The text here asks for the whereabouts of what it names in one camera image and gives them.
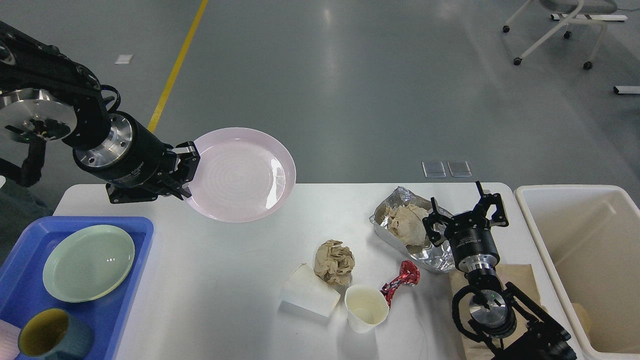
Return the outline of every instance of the chair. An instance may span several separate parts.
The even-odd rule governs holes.
[[[509,20],[506,21],[506,24],[502,27],[503,33],[508,33],[510,30],[509,25],[513,22],[513,20],[518,17],[526,8],[533,3],[534,0],[527,0],[527,2],[522,5],[516,11]],[[596,44],[587,59],[587,62],[582,66],[583,69],[589,70],[593,67],[593,58],[600,47],[600,43],[602,42],[602,38],[607,30],[607,23],[600,20],[590,19],[590,15],[608,15],[614,13],[618,10],[618,5],[613,0],[539,0],[540,4],[544,6],[546,9],[550,10],[552,13],[567,13],[568,15],[562,19],[560,22],[555,25],[551,30],[549,30],[544,36],[542,36],[538,41],[536,41],[530,48],[528,48],[522,55],[513,59],[513,65],[520,65],[522,60],[526,58],[529,54],[531,54],[535,49],[538,48],[542,43],[544,43],[551,35],[556,33],[556,31],[560,30],[563,26],[567,25],[567,30],[564,32],[564,38],[568,39],[571,37],[571,31],[568,30],[569,24],[580,24],[580,25],[597,25],[600,26],[600,34],[598,35],[598,39],[596,40]],[[585,15],[585,19],[576,19],[578,15]]]

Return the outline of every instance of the aluminum foil tray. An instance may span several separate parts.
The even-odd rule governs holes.
[[[389,213],[387,207],[394,209],[399,206],[414,204],[431,213],[431,202],[412,193],[409,189],[398,186],[378,207],[369,221],[373,224],[373,229],[382,240],[393,246],[399,252],[408,256],[416,262],[416,265],[434,273],[445,273],[454,270],[455,264],[449,241],[444,241],[441,246],[435,247],[425,239],[425,246],[405,245],[388,230]],[[440,213],[451,217],[451,213],[446,209],[438,207]],[[444,233],[444,226],[436,226],[435,229]]]

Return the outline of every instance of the light green plate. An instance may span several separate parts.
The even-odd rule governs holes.
[[[121,228],[85,227],[53,249],[44,265],[42,281],[58,300],[95,300],[117,288],[127,277],[135,254],[131,236]]]

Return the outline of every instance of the plastic storage bin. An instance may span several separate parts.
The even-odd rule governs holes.
[[[515,191],[573,333],[593,359],[640,360],[640,210],[617,186]],[[592,324],[589,337],[572,302]]]

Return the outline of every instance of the white table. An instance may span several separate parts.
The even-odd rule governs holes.
[[[117,359],[463,359],[447,275],[423,270],[419,285],[400,288],[385,323],[367,334],[351,331],[342,301],[330,318],[280,302],[289,274],[312,263],[329,239],[353,251],[353,283],[382,287],[397,276],[403,257],[368,218],[398,185],[436,197],[451,213],[479,198],[472,183],[297,184],[276,213],[225,224],[174,198],[113,205],[103,185],[76,185],[55,215],[143,216],[155,225]],[[542,304],[570,330],[513,192],[483,186],[502,194],[511,222],[493,228],[502,262],[530,263]],[[583,359],[577,342],[570,345]]]

